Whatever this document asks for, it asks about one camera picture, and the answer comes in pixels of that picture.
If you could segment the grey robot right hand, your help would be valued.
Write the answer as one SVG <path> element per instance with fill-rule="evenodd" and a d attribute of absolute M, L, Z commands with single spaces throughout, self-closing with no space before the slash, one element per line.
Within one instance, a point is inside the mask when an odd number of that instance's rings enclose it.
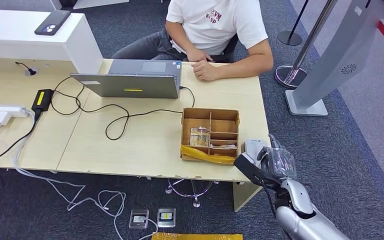
<path fill-rule="evenodd" d="M 296 161 L 294 156 L 275 138 L 269 134 L 269 146 L 263 146 L 257 155 L 259 168 L 264 179 L 281 184 L 283 180 L 297 180 Z"/>

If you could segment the person's right hand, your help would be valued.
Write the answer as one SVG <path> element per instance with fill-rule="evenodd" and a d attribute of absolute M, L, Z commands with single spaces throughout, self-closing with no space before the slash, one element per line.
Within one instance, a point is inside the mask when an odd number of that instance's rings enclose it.
<path fill-rule="evenodd" d="M 191 48 L 186 51 L 187 60 L 189 62 L 200 62 L 200 61 L 206 61 L 206 62 L 212 62 L 213 58 L 208 55 L 203 50 L 197 49 L 197 48 Z"/>

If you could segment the person's left hand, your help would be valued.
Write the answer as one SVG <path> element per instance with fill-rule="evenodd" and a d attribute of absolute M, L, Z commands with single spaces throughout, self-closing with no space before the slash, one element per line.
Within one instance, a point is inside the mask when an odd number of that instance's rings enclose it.
<path fill-rule="evenodd" d="M 193 73 L 198 80 L 215 81 L 222 78 L 220 70 L 207 61 L 201 60 L 191 66 L 193 68 Z"/>

